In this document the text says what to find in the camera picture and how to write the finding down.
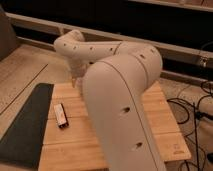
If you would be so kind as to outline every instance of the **white robot arm segment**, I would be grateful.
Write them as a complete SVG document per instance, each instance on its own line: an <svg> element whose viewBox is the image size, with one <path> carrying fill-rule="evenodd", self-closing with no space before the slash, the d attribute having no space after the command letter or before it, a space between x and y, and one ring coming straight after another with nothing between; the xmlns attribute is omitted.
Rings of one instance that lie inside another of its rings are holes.
<svg viewBox="0 0 213 171"><path fill-rule="evenodd" d="M166 171L141 105L141 94L161 73L157 49L134 42L79 42L66 37L54 45L68 60L96 62L83 78L83 97L110 170Z"/></svg>

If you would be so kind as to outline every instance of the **wooden platform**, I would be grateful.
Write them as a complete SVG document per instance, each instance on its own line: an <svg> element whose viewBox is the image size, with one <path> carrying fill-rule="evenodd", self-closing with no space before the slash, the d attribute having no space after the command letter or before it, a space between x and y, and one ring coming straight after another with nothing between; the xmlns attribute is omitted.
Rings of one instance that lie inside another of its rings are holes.
<svg viewBox="0 0 213 171"><path fill-rule="evenodd" d="M70 127L58 128L53 105L62 103ZM175 118L158 83L142 97L145 112L165 162L191 157ZM56 84L40 159L39 171L98 170L107 168L85 104L71 83Z"/></svg>

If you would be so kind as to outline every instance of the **cable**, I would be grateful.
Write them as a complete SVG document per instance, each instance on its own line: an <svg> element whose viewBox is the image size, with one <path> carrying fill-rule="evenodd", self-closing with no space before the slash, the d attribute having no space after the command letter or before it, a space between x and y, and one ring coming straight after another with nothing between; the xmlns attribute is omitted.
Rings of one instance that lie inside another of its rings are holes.
<svg viewBox="0 0 213 171"><path fill-rule="evenodd" d="M199 161L199 152L198 152L198 138L197 138L197 124L196 117L194 116L194 127L195 127L195 144L196 144L196 156L197 156L197 167L198 171L200 170L200 161Z"/></svg>
<svg viewBox="0 0 213 171"><path fill-rule="evenodd" d="M182 104L180 104L178 102L175 102L173 100L169 100L169 99L167 100L167 102L177 104L177 105L179 105L180 107L182 107L186 111L186 113L187 113L186 119L183 120L183 121L177 121L178 124L185 124L185 123L187 123L189 121L190 113L189 113L188 109L184 105L182 105Z"/></svg>

